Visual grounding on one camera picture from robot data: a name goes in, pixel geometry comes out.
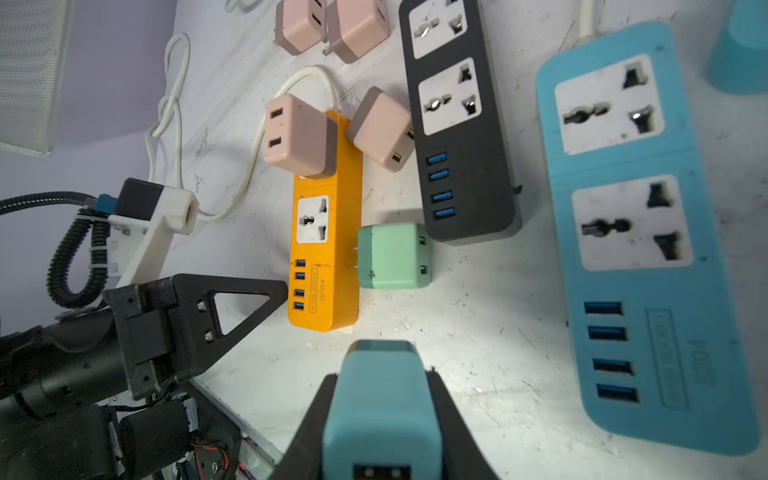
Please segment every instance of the white mesh basket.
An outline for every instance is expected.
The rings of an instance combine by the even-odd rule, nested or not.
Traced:
[[[0,148],[47,157],[71,0],[0,0]]]

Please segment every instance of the white table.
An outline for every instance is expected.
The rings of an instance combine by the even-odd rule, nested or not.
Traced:
[[[577,0],[483,0],[496,81],[524,226],[507,240],[466,247],[434,245],[432,284],[423,290],[361,290],[358,323],[315,333],[291,326],[282,306],[200,379],[245,422],[284,451],[316,389],[338,371],[360,338],[413,341],[435,366],[469,428],[501,478],[768,478],[768,446],[743,458],[708,455],[617,437],[585,415],[578,395],[545,160],[535,75],[576,41]],[[181,95],[184,179],[205,210],[217,210],[240,182],[244,159],[265,103],[305,65],[322,65],[339,85],[340,110],[351,117],[375,85],[407,103],[397,0],[388,0],[392,34],[353,65],[322,45],[291,57],[273,45],[276,0],[227,14],[223,0],[180,0],[175,31],[191,41]],[[714,212],[727,255],[731,293],[768,425],[768,323],[761,293],[768,286],[768,96],[738,98],[709,86],[701,72],[729,2],[610,0],[602,31],[661,19],[672,26]],[[172,55],[176,71],[180,51]],[[319,85],[296,94],[318,108]],[[173,147],[169,128],[159,168]],[[291,231],[290,174],[259,157],[247,195],[224,222],[200,223],[177,237],[163,275],[202,273],[287,279]],[[362,224],[422,220],[416,165],[391,174],[365,161]],[[242,319],[242,301],[223,315]]]

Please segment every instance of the green charger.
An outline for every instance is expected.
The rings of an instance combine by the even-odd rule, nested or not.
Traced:
[[[426,229],[420,223],[369,225],[357,232],[357,281],[362,288],[414,289],[432,281]]]

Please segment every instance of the black corrugated tube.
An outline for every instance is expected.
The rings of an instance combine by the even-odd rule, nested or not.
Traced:
[[[44,205],[71,204],[81,208],[78,215],[94,218],[107,218],[107,214],[86,207],[86,204],[95,202],[91,195],[78,192],[47,192],[43,194],[22,195],[0,201],[0,215]],[[107,238],[111,232],[110,224],[99,220],[75,218],[61,240],[48,267],[48,295],[57,305],[68,309],[87,306],[101,295],[101,291],[107,284],[106,268],[91,268],[88,282],[78,293],[69,289],[69,267],[72,265],[75,253],[85,240],[88,231],[91,231],[91,246],[105,247]],[[92,250],[91,263],[105,265],[107,263],[106,250]]]

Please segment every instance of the power strip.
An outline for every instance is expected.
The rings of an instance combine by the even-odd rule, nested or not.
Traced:
[[[293,235],[288,279],[288,320],[327,332],[357,321],[357,231],[362,209],[362,152],[346,138],[349,119],[331,110],[338,125],[336,173],[293,179]]]
[[[403,0],[402,48],[427,233],[441,242],[521,226],[477,0]]]
[[[544,64],[537,92],[587,414],[728,455],[760,439],[668,27]]]

